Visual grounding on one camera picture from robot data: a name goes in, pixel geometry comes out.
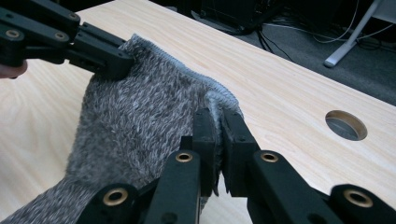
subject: round cable hole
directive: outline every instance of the round cable hole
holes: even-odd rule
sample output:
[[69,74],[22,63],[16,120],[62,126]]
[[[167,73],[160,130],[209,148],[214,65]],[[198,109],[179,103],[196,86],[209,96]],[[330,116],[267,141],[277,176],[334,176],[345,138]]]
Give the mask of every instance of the round cable hole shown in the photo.
[[105,194],[103,203],[107,206],[119,205],[128,198],[128,191],[123,188],[111,189]]
[[367,128],[357,117],[342,111],[333,110],[326,115],[327,126],[339,136],[351,140],[360,141],[367,137]]
[[268,162],[277,162],[279,158],[277,155],[274,155],[272,153],[264,152],[262,153],[262,160],[263,161],[268,161]]
[[359,207],[369,208],[373,206],[373,200],[363,192],[354,190],[354,189],[346,189],[344,191],[344,197],[350,202]]
[[190,153],[179,153],[176,155],[176,160],[180,162],[189,162],[192,160],[192,155]]

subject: wooden table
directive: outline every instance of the wooden table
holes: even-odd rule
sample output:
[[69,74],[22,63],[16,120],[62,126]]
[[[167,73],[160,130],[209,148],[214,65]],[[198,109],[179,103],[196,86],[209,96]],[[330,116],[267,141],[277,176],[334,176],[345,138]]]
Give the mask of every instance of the wooden table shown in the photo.
[[[396,207],[396,107],[149,1],[120,0],[79,15],[125,39],[141,35],[224,84],[261,148],[283,154],[313,188],[329,193],[351,183]],[[0,219],[64,176],[91,75],[29,61],[24,76],[0,81]],[[367,137],[350,141],[333,133],[325,121],[333,110],[359,118]],[[249,223],[245,202],[221,192],[201,222]]]

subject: black cable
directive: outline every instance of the black cable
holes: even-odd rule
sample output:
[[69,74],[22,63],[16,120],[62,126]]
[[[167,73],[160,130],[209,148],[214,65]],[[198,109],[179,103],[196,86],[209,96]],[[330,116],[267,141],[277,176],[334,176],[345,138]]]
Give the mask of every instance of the black cable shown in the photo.
[[260,31],[260,28],[257,29],[256,32],[257,32],[257,36],[259,38],[259,42],[262,45],[262,48],[267,51],[270,51],[271,53],[274,53],[274,51],[268,45],[267,41],[265,41],[264,37],[262,36],[262,32]]
[[289,54],[287,54],[283,49],[281,49],[274,41],[272,41],[270,38],[268,38],[263,32],[262,32],[262,29],[258,29],[257,30],[257,32],[259,33],[259,35],[261,36],[261,38],[265,41],[265,39],[267,39],[269,42],[271,42],[275,47],[277,47],[280,51],[282,51],[285,55],[286,55],[286,57],[288,57],[289,58],[289,60],[292,62],[292,63],[294,63],[294,60],[289,56]]

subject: gray sock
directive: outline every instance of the gray sock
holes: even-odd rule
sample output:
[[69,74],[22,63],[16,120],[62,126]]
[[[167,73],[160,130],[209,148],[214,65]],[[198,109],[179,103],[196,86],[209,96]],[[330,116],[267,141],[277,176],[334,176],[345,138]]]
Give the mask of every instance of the gray sock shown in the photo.
[[[93,76],[64,179],[2,223],[75,223],[104,186],[126,183],[140,189],[159,177],[180,137],[192,135],[196,110],[209,108],[218,138],[222,109],[241,114],[227,89],[147,40],[134,35],[121,48],[136,63],[120,81]],[[221,146],[217,153],[219,168]]]

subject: dark floor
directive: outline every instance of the dark floor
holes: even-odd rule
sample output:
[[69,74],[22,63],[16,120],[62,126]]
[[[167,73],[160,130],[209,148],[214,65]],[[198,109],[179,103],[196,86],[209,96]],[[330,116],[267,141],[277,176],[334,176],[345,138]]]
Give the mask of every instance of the dark floor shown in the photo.
[[[109,1],[110,0],[58,0],[61,5],[73,11],[93,7]],[[153,1],[163,6],[173,6],[177,4],[176,0]],[[343,83],[357,91],[371,95],[376,99],[391,105],[396,105],[396,43],[388,43],[381,39],[371,37],[362,39],[359,45],[351,50],[339,64],[334,68],[327,68],[323,65],[323,62],[338,49],[343,42],[333,41],[327,44],[319,43],[321,40],[327,41],[328,39],[309,33],[311,30],[309,25],[305,24],[304,20],[300,21],[300,18],[292,11],[293,10],[290,8],[284,8],[274,17],[265,21],[262,26],[262,33],[265,35],[264,39],[268,46],[266,47],[267,50],[271,49],[275,55],[293,61],[302,67]],[[202,19],[196,13],[192,13],[192,15],[196,20],[214,28],[228,28],[233,30],[233,27],[224,25],[216,19]],[[337,24],[332,24],[331,28],[322,34],[336,38],[344,32],[341,25],[338,26],[337,28]],[[258,48],[262,48],[262,44],[256,33],[238,35],[236,38],[257,46]]]

